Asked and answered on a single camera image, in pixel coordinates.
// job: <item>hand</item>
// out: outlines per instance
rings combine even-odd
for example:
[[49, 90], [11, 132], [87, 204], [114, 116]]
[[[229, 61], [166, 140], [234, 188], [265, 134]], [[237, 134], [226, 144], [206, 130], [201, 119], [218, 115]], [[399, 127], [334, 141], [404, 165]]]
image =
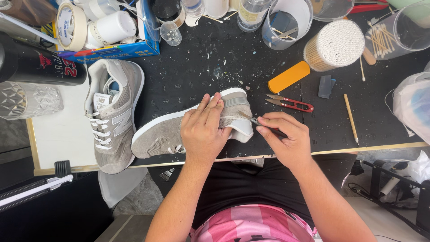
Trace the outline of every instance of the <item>hand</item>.
[[310, 155], [309, 128], [284, 112], [270, 112], [258, 117], [260, 124], [278, 128], [288, 138], [279, 140], [268, 128], [257, 126], [255, 129], [265, 138], [278, 160], [291, 172], [304, 171], [314, 161]]
[[181, 137], [187, 151], [187, 162], [207, 164], [210, 168], [227, 142], [231, 127], [218, 128], [219, 117], [224, 108], [221, 94], [215, 93], [212, 100], [209, 100], [209, 94], [205, 94], [197, 109], [184, 114]]

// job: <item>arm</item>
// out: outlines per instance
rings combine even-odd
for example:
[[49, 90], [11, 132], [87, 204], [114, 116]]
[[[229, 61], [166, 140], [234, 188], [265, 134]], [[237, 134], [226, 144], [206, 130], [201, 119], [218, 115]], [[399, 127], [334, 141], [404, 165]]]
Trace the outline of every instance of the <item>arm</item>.
[[210, 102], [209, 94], [205, 94], [197, 109], [184, 114], [181, 137], [187, 149], [185, 164], [155, 213], [145, 242], [186, 240], [203, 185], [231, 132], [229, 127], [218, 129], [223, 107], [219, 93]]
[[266, 139], [279, 161], [300, 184], [312, 219], [324, 242], [376, 242], [370, 229], [334, 189], [310, 155], [309, 129], [284, 112], [266, 113], [258, 121], [279, 128], [288, 138], [279, 140], [268, 128], [256, 129]]

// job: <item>black work mat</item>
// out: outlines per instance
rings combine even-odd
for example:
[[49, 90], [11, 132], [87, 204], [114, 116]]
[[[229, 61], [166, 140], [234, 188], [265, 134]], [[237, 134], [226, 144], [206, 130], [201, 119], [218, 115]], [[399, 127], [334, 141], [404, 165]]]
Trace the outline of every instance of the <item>black work mat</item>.
[[[363, 32], [372, 14], [350, 15]], [[139, 64], [145, 72], [145, 86], [135, 109], [136, 126], [172, 112], [190, 108], [200, 102], [205, 93], [213, 95], [229, 87], [247, 91], [248, 101], [255, 117], [266, 112], [284, 111], [310, 128], [313, 152], [355, 148], [351, 125], [343, 98], [347, 93], [353, 111], [361, 146], [422, 141], [418, 136], [407, 137], [402, 124], [384, 104], [387, 92], [414, 73], [421, 72], [430, 59], [429, 50], [412, 53], [369, 66], [363, 59], [366, 82], [361, 80], [359, 61], [350, 66], [311, 74], [280, 92], [281, 96], [314, 105], [315, 111], [304, 113], [267, 103], [265, 94], [271, 94], [267, 82], [303, 60], [303, 49], [326, 22], [313, 21], [306, 36], [286, 50], [267, 47], [261, 37], [261, 28], [245, 33], [237, 26], [237, 15], [224, 24], [207, 18], [192, 28], [185, 24], [179, 30], [182, 42], [177, 47], [160, 42], [159, 56], [128, 59]], [[330, 74], [336, 79], [330, 99], [317, 96], [319, 77]], [[263, 137], [254, 132], [247, 143], [227, 141], [218, 158], [232, 158], [273, 154]], [[136, 159], [132, 165], [161, 164], [184, 161], [185, 155], [159, 155]]]

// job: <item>orange sanding block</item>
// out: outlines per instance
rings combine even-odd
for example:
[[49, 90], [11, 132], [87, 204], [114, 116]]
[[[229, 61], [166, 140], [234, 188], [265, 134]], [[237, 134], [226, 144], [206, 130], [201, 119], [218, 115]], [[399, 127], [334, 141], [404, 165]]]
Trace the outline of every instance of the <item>orange sanding block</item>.
[[309, 73], [309, 65], [306, 62], [301, 61], [295, 64], [290, 69], [284, 71], [283, 73], [270, 80], [267, 83], [269, 85], [269, 90], [273, 93], [278, 93], [289, 87], [293, 83], [297, 82], [298, 80], [309, 75]]

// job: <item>workbench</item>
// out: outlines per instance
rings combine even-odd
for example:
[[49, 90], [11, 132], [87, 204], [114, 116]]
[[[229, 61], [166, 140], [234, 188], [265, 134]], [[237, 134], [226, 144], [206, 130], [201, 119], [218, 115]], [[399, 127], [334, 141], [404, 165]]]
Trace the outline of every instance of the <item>workbench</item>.
[[[388, 10], [356, 13], [348, 18], [365, 33], [366, 22]], [[368, 65], [363, 59], [366, 81], [362, 81], [359, 60], [347, 67], [311, 73], [279, 95], [310, 103], [314, 111], [305, 113], [272, 105], [264, 99], [272, 94], [267, 82], [303, 60], [306, 43], [327, 22], [313, 20], [309, 32], [286, 50], [267, 47], [261, 28], [245, 33], [237, 27], [237, 14], [223, 24], [201, 18], [196, 27], [182, 25], [182, 42], [176, 47], [160, 42], [159, 56], [128, 59], [139, 64], [145, 72], [145, 84], [135, 109], [136, 126], [167, 113], [195, 106], [205, 93], [230, 87], [247, 90], [252, 115], [284, 111], [309, 127], [312, 154], [353, 152], [428, 146], [417, 135], [408, 137], [402, 123], [391, 114], [384, 103], [386, 94], [406, 77], [422, 72], [430, 60], [430, 50], [423, 50], [378, 61]], [[318, 97], [319, 78], [331, 75], [336, 79], [330, 99]], [[34, 160], [34, 174], [54, 174], [54, 162], [70, 159], [72, 172], [96, 171], [93, 137], [82, 103], [88, 92], [89, 80], [75, 87], [60, 86], [64, 110], [27, 120]], [[354, 141], [347, 108], [343, 98], [349, 97], [360, 149]], [[388, 95], [387, 104], [393, 103]], [[76, 131], [64, 129], [64, 121], [72, 120]], [[263, 137], [254, 132], [247, 143], [229, 140], [216, 161], [231, 161], [273, 157], [274, 152]], [[184, 154], [159, 155], [136, 159], [130, 166], [161, 166], [183, 164]]]

